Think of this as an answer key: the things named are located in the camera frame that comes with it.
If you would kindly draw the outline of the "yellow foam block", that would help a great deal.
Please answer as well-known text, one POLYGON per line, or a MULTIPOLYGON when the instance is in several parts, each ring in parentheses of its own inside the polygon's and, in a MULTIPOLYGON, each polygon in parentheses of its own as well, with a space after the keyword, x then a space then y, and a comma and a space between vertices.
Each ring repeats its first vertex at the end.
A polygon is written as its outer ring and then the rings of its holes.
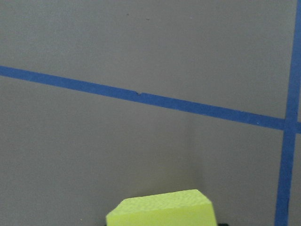
POLYGON ((216 226, 212 202, 197 189, 124 199, 108 226, 216 226))

